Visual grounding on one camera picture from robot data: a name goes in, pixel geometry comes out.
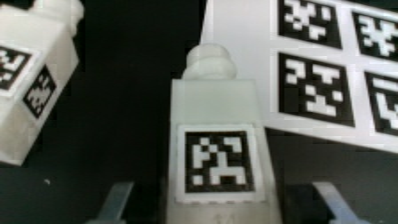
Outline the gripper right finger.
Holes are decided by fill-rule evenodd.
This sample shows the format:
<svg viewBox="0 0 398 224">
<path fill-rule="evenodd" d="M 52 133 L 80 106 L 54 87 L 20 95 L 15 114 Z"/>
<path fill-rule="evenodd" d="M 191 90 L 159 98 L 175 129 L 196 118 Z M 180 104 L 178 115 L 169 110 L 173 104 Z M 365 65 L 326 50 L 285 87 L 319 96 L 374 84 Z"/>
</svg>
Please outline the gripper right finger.
<svg viewBox="0 0 398 224">
<path fill-rule="evenodd" d="M 335 184 L 331 182 L 315 182 L 313 186 L 335 215 L 329 224 L 372 224 L 358 217 Z"/>
</svg>

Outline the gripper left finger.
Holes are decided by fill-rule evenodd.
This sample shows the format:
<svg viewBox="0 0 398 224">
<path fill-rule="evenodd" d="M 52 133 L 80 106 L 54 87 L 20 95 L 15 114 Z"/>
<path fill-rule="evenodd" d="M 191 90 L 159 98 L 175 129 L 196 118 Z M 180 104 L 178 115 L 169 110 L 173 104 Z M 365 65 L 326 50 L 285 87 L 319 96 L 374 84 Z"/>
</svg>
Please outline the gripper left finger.
<svg viewBox="0 0 398 224">
<path fill-rule="evenodd" d="M 96 218 L 86 222 L 86 224 L 127 224 L 127 220 L 123 219 L 123 212 L 130 199 L 132 189 L 132 182 L 120 182 L 112 185 L 105 203 L 100 209 L 100 214 Z"/>
</svg>

